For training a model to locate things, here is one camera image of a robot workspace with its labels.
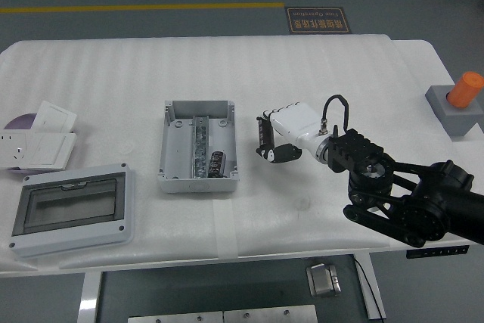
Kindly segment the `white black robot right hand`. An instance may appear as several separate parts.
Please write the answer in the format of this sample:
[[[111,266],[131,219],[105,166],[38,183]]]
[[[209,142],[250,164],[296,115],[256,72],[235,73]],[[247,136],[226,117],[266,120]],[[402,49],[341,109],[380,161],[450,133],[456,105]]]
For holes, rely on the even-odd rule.
[[[307,150],[327,163],[328,134],[321,134],[321,117],[306,103],[295,103],[257,117],[259,147],[256,153],[270,163],[297,160]]]

